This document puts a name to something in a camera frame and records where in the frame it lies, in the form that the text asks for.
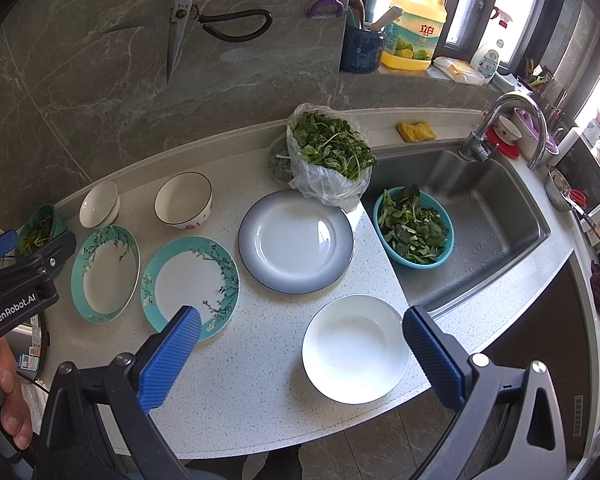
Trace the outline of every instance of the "sponge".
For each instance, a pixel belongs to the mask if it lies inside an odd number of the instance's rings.
[[[420,142],[421,140],[435,140],[437,138],[427,121],[418,124],[398,123],[396,128],[400,136],[407,142]]]

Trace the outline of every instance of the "cable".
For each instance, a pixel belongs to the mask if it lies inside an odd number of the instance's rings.
[[[33,384],[34,386],[39,387],[43,392],[45,392],[47,395],[50,395],[49,390],[47,390],[44,386],[41,386],[40,384],[38,384],[36,381],[33,381],[32,379],[29,379],[25,374],[20,373],[19,371],[16,370],[16,373],[22,377],[23,379],[29,381],[31,384]]]

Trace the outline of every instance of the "stainless steel sink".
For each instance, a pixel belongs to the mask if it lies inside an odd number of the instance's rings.
[[[409,304],[437,317],[503,275],[545,240],[549,226],[513,167],[499,155],[467,162],[459,141],[374,150],[378,165],[362,197],[369,216],[378,196],[417,184],[451,217],[456,242],[437,269],[416,270],[392,260]]]

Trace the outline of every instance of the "speckled countertop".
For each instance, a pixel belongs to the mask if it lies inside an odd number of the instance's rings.
[[[464,137],[479,120],[478,112],[433,108],[359,110],[372,145],[400,142],[397,119],[429,120],[440,138]],[[400,405],[429,387],[420,366],[411,359],[402,381],[382,399],[348,406],[327,399],[304,372],[301,345],[314,314],[345,294],[373,294],[403,312],[408,305],[389,259],[368,215],[359,206],[347,215],[354,229],[354,256],[343,277],[326,290],[306,296],[286,296],[260,285],[244,268],[237,250],[237,232],[248,209],[261,197],[281,189],[266,168],[266,146],[280,133],[283,121],[244,128],[171,150],[117,172],[111,178],[121,191],[117,223],[138,240],[141,272],[152,254],[168,241],[188,234],[220,242],[234,256],[241,276],[240,297],[230,323],[217,336],[198,345],[162,407],[152,419],[180,458],[214,458],[262,452],[305,442],[348,428]],[[508,328],[544,290],[562,265],[574,269],[592,347],[592,413],[590,437],[600,423],[600,322],[592,310],[587,286],[592,255],[573,216],[556,212],[544,193],[543,174],[532,174],[523,161],[514,167],[535,197],[551,236],[496,282],[438,319],[468,352],[479,351]],[[214,190],[212,216],[193,232],[160,223],[153,213],[154,197],[168,176],[194,168],[205,174]],[[86,191],[59,205],[78,246],[90,234],[80,227],[76,212]],[[43,379],[50,383],[65,360],[79,367],[107,364],[119,352],[135,351],[154,331],[145,319],[138,291],[126,310],[106,325],[84,321],[72,306],[65,266],[56,283],[61,301],[49,308],[52,337]],[[104,411],[114,449],[126,447]]]

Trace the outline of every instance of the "hand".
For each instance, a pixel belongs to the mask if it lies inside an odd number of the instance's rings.
[[[18,449],[27,449],[33,436],[31,414],[22,397],[16,359],[5,338],[0,338],[0,389],[5,393],[0,412],[2,427],[13,436],[13,443]]]

